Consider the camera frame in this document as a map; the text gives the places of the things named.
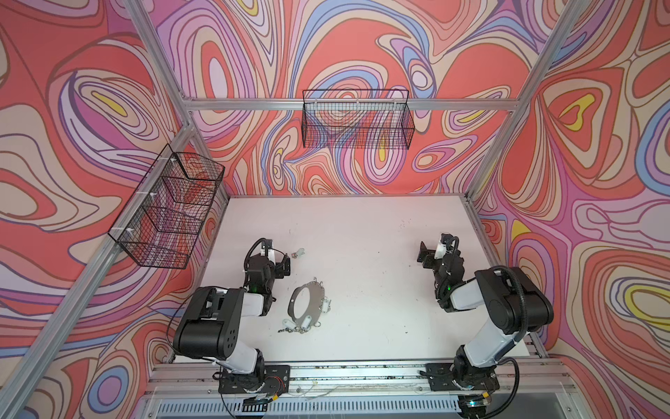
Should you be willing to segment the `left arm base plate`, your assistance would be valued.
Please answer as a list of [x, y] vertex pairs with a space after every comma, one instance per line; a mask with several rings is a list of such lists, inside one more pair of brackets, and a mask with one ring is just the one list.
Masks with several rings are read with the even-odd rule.
[[291, 367], [286, 364], [258, 367], [249, 375], [233, 374], [222, 368], [212, 375], [223, 395], [279, 395], [289, 390]]

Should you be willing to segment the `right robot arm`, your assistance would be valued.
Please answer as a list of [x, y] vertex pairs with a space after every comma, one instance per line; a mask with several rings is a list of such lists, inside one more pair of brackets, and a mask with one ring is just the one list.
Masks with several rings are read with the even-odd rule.
[[442, 310], [453, 314], [484, 307], [488, 319], [472, 340], [458, 347], [453, 361], [429, 363], [420, 375], [432, 391], [498, 389], [497, 366], [528, 333], [553, 322], [553, 306], [517, 267], [497, 265], [465, 279], [459, 244], [450, 234], [434, 250], [420, 244], [417, 262], [433, 273], [434, 296]]

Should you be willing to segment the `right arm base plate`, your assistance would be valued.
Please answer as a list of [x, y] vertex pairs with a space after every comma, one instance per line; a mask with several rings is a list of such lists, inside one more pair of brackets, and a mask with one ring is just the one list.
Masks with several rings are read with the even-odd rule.
[[492, 392], [500, 389], [494, 367], [475, 368], [454, 363], [428, 363], [420, 370], [432, 391]]

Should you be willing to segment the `perforated metal ring plate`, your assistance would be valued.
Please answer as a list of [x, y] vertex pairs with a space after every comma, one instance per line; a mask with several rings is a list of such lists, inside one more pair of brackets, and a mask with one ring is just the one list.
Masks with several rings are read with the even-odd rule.
[[303, 328], [318, 321], [321, 323], [322, 318], [331, 311], [331, 304], [323, 283], [314, 278], [293, 291], [287, 307], [287, 319]]

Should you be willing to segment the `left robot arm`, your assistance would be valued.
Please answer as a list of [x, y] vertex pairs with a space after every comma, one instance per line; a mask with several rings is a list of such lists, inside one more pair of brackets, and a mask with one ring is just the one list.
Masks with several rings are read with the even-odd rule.
[[261, 237], [247, 251], [242, 286], [202, 286], [190, 297], [174, 332], [174, 353], [219, 368], [216, 379], [224, 389], [246, 393], [282, 389], [277, 378], [268, 378], [261, 350], [242, 342], [244, 318], [261, 318], [277, 301], [275, 282], [291, 274], [291, 260], [273, 241]]

